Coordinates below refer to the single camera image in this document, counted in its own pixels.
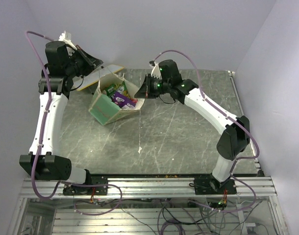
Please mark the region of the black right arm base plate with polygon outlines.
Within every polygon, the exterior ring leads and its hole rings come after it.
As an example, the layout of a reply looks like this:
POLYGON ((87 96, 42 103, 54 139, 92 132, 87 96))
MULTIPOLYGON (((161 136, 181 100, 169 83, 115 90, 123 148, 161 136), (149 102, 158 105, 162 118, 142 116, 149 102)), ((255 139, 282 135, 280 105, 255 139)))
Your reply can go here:
POLYGON ((237 193, 234 180, 227 179, 224 182, 219 182, 213 176, 207 174, 194 178, 189 186, 194 188, 195 195, 223 195, 225 192, 230 195, 237 193))

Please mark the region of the purple snack packet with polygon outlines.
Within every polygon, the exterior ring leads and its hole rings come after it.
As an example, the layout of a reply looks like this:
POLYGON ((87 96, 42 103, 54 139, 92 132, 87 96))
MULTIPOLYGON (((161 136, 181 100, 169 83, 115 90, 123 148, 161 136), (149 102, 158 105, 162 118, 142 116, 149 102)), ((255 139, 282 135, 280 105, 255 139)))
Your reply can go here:
POLYGON ((128 97, 115 93, 112 97, 112 101, 123 110, 134 110, 136 104, 128 97))

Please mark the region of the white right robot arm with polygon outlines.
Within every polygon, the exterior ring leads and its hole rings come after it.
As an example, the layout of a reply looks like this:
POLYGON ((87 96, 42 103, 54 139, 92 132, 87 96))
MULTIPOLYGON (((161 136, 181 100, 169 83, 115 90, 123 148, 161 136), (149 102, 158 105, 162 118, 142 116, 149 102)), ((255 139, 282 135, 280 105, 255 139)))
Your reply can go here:
POLYGON ((145 76, 135 98, 155 99, 169 94, 173 100, 199 113, 218 131, 220 139, 216 148, 219 157, 208 186, 213 193, 221 193, 226 188, 236 157, 249 145, 249 119, 237 117, 201 94, 197 83, 182 78, 175 61, 150 61, 149 64, 152 71, 145 76))

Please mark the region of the green printed paper bag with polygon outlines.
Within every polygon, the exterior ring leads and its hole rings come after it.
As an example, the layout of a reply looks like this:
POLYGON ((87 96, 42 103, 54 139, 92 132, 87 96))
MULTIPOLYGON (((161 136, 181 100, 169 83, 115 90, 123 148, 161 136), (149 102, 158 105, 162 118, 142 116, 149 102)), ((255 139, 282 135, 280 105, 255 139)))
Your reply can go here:
POLYGON ((138 112, 143 98, 136 98, 138 87, 124 77, 110 73, 100 78, 89 106, 89 113, 107 125, 138 112))

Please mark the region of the green snack packet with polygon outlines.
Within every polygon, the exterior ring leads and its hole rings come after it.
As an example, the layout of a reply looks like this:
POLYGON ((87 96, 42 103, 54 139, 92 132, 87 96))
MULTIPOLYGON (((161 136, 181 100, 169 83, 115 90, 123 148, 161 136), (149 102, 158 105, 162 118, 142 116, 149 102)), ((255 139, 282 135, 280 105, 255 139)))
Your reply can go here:
POLYGON ((126 87, 125 82, 122 82, 121 84, 111 84, 108 87, 106 87, 103 91, 103 94, 107 95, 108 97, 112 98, 115 93, 120 93, 128 98, 130 98, 130 95, 128 93, 128 89, 126 87))

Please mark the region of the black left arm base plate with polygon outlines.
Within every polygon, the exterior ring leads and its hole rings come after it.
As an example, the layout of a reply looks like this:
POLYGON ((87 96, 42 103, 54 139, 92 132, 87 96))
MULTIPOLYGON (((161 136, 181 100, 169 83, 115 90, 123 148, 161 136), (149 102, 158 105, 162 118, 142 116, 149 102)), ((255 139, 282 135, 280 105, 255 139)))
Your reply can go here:
POLYGON ((63 195, 65 196, 82 196, 98 195, 104 196, 108 191, 108 179, 106 176, 91 174, 90 178, 81 186, 75 184, 65 185, 63 195))

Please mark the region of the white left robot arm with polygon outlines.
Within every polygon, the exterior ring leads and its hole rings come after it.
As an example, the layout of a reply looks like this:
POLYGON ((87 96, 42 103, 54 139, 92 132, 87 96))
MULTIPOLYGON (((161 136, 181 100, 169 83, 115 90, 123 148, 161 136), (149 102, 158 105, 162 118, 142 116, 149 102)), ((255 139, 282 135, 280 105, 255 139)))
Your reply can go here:
POLYGON ((43 73, 38 83, 40 113, 36 133, 28 154, 20 156, 19 164, 35 180, 75 183, 79 193, 88 194, 93 187, 87 179, 88 171, 73 166, 70 159, 60 155, 59 136, 73 79, 88 76, 103 62, 66 40, 48 42, 45 54, 45 71, 49 74, 43 73))

